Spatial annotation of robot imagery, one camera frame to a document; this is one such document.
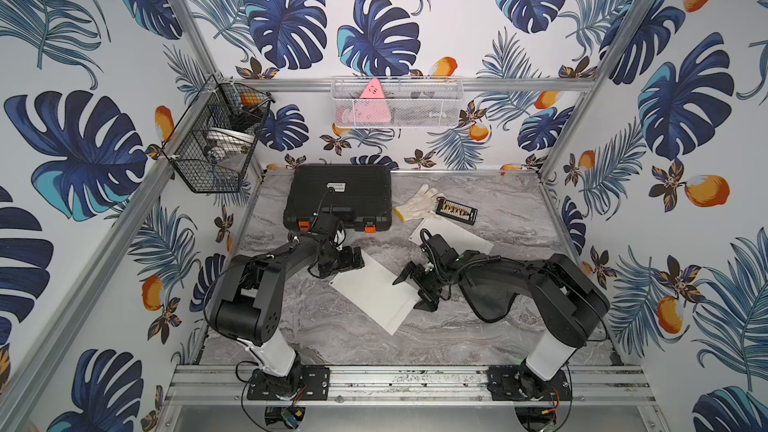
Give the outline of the white drawing tablet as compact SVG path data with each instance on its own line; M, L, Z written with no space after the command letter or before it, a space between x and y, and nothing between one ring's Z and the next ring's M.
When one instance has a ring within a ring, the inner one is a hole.
M417 289L406 282L394 285L396 276L366 252L362 259L362 268L337 274L330 285L394 335L420 300Z
M430 215L423 219L410 235L409 241L420 245L420 231L422 229L427 229L432 235L441 235L448 245L459 253L465 250L476 250L490 254L493 249L491 242L465 230L457 223L437 215Z

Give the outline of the grey blue wiping cloth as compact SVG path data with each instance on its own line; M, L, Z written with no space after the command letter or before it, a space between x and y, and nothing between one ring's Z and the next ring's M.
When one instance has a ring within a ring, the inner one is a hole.
M471 310L486 323L502 320L519 295L530 295L525 284L491 279L475 282L464 280L460 283L460 289Z

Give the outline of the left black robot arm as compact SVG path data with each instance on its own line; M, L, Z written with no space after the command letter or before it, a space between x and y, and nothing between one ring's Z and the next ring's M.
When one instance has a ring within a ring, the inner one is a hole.
M205 292L202 306L209 328L243 346L254 358L255 381L280 399L294 399L303 388L301 359L279 331L286 282L302 270L323 280L362 268L362 252L346 246L345 238L333 207L319 205L287 243L233 258Z

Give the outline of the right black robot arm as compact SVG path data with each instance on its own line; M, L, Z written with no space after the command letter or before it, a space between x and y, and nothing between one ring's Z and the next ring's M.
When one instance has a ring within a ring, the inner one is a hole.
M575 352L602 325L610 308L606 296L567 256L518 260L477 250L457 252L439 234L422 229L420 248L426 264L408 262L396 284L413 282L417 309L437 310L443 289L458 286L474 314L485 323L505 318L515 300L530 298L545 330L518 365L493 366L487 389L495 401L570 400L566 371Z

